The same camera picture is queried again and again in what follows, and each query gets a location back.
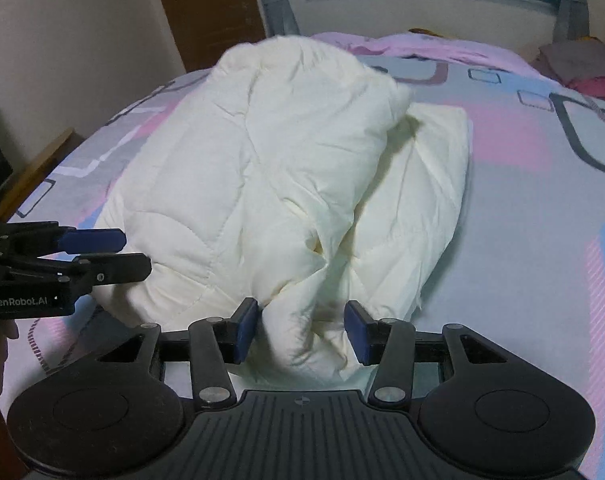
white wall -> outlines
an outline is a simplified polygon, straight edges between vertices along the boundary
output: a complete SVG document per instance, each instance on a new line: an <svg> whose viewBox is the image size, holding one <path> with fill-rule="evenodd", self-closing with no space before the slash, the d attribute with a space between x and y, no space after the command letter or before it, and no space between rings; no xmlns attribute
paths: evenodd
<svg viewBox="0 0 605 480"><path fill-rule="evenodd" d="M0 144L15 167L184 72L159 0L0 0Z"/></svg>
<svg viewBox="0 0 605 480"><path fill-rule="evenodd" d="M503 46L526 59L551 42L555 17L486 0L290 0L300 31L380 37L408 28ZM592 35L605 42L605 0L589 0Z"/></svg>

pink blanket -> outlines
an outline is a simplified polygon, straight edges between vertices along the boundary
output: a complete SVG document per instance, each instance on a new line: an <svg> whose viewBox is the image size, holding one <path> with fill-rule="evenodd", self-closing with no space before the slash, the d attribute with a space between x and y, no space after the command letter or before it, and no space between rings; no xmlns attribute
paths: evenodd
<svg viewBox="0 0 605 480"><path fill-rule="evenodd" d="M426 34L394 34L384 38L367 38L341 32L321 32L312 38L324 41L352 54L369 56L408 57L420 56L428 59L450 61L505 70L524 77L551 81L518 54L484 43L463 40L446 40Z"/></svg>

pink cloth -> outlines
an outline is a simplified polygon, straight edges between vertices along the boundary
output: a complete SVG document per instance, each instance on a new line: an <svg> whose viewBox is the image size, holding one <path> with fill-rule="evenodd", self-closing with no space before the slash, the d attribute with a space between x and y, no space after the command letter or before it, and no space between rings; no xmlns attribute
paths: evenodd
<svg viewBox="0 0 605 480"><path fill-rule="evenodd" d="M605 100L605 77L594 77L592 79L574 80L568 85L569 88L581 94L598 97Z"/></svg>
<svg viewBox="0 0 605 480"><path fill-rule="evenodd" d="M524 77L551 81L530 66L518 54L484 43L463 40L446 40L426 34L394 34L384 38L367 38L341 32L321 32L312 38L329 43L352 54L369 56L407 57L420 56L429 59L463 64L486 66L505 70Z"/></svg>

patterned bed sheet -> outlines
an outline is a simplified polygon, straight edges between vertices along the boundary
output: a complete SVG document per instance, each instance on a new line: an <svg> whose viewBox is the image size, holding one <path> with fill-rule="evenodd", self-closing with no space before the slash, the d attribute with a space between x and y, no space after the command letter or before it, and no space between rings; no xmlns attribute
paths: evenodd
<svg viewBox="0 0 605 480"><path fill-rule="evenodd" d="M582 472L605 479L605 103L483 67L359 59L412 85L417 101L464 107L473 125L461 220L412 321L433 332L464 323L582 393L597 419ZM120 112L12 221L92 227L146 138L207 73L177 78ZM88 296L73 316L18 324L0 398L5 412L26 387L124 331ZM175 381L186 394L188 377Z"/></svg>

blue gripper pad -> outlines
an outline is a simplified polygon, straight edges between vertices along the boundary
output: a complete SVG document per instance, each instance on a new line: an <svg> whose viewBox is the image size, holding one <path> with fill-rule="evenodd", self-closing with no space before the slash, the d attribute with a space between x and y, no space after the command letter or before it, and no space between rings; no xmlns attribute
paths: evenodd
<svg viewBox="0 0 605 480"><path fill-rule="evenodd" d="M362 319L358 311L350 301L345 305L344 312L345 331L349 338L358 362L367 366L370 363L371 347L369 345L369 335L367 333L367 322Z"/></svg>
<svg viewBox="0 0 605 480"><path fill-rule="evenodd" d="M78 229L58 240L58 250L67 254L118 253L127 243L120 229Z"/></svg>
<svg viewBox="0 0 605 480"><path fill-rule="evenodd" d="M244 313L238 322L236 346L233 352L233 360L236 364L242 363L247 358L249 347L251 346L251 342L254 340L254 334L256 333L258 318L260 317L258 302L253 298L247 298L245 301L250 301L250 304L248 306L241 305L241 308L244 309Z"/></svg>

